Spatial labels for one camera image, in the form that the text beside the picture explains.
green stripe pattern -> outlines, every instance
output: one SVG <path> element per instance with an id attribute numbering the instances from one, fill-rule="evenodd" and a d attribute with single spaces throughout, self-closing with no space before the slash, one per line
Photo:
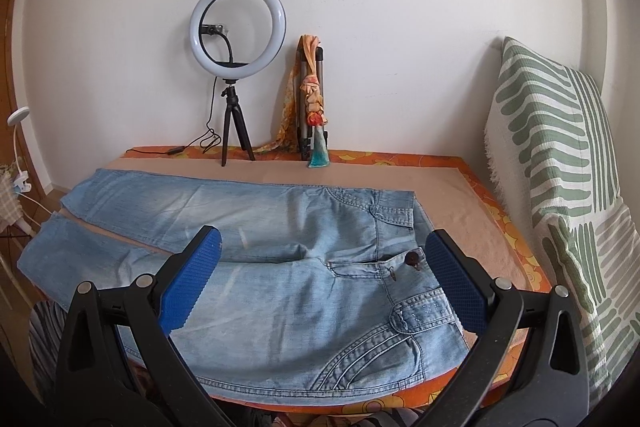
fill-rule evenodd
<path id="1" fill-rule="evenodd" d="M 515 158 L 509 168 L 528 180 L 531 246 L 546 254 L 580 305 L 595 403 L 640 339 L 640 236 L 620 198 L 598 88 L 589 75 L 506 38 L 490 118 L 511 139 L 504 143 Z"/>

denim fabric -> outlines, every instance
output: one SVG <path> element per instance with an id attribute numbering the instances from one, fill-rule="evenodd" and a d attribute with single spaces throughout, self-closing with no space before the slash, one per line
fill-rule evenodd
<path id="1" fill-rule="evenodd" d="M 202 225 L 223 254 L 172 340 L 206 390 L 281 405 L 337 405 L 437 377 L 466 355 L 424 260 L 433 229 L 412 192 L 196 180 L 97 171 L 63 198 L 71 213 L 179 252 Z M 420 263 L 404 263 L 417 250 Z M 79 282 L 126 285 L 165 256 L 47 222 L 20 269 L 68 307 Z M 129 334 L 128 352 L 139 358 Z"/>

silver screw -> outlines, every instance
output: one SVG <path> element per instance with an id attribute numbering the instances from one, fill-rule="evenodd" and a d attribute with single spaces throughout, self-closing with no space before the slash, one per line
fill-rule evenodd
<path id="1" fill-rule="evenodd" d="M 569 290 L 562 285 L 556 286 L 556 293 L 563 298 L 569 296 Z"/>
<path id="2" fill-rule="evenodd" d="M 153 281 L 154 278 L 148 273 L 145 273 L 136 279 L 136 286 L 138 286 L 138 288 L 147 288 L 148 286 L 151 286 Z"/>
<path id="3" fill-rule="evenodd" d="M 78 293 L 81 293 L 82 295 L 84 295 L 85 293 L 89 293 L 90 289 L 91 283 L 89 281 L 81 282 L 78 285 Z"/>
<path id="4" fill-rule="evenodd" d="M 513 284 L 511 284 L 511 281 L 507 279 L 507 277 L 498 277 L 498 279 L 495 280 L 495 285 L 505 291 L 510 290 L 513 287 Z"/>

brown button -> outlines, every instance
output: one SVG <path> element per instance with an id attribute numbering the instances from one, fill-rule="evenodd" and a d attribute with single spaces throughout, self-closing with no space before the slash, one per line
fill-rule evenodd
<path id="1" fill-rule="evenodd" d="M 415 269 L 417 269 L 418 264 L 420 264 L 420 254 L 418 254 L 415 250 L 407 252 L 404 256 L 404 264 L 408 264 L 409 266 L 413 266 Z"/>

blue gripper pad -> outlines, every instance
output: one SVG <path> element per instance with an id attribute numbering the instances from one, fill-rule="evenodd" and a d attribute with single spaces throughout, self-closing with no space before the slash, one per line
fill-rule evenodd
<path id="1" fill-rule="evenodd" d="M 463 328 L 478 335 L 484 333 L 489 302 L 467 271 L 476 272 L 479 267 L 484 272 L 478 261 L 466 257 L 444 230 L 434 230 L 428 235 L 424 254 Z M 484 272 L 484 276 L 482 282 L 488 283 L 489 275 Z"/>
<path id="2" fill-rule="evenodd" d="M 165 335 L 184 326 L 221 254 L 222 236 L 211 229 L 162 294 L 158 322 Z"/>

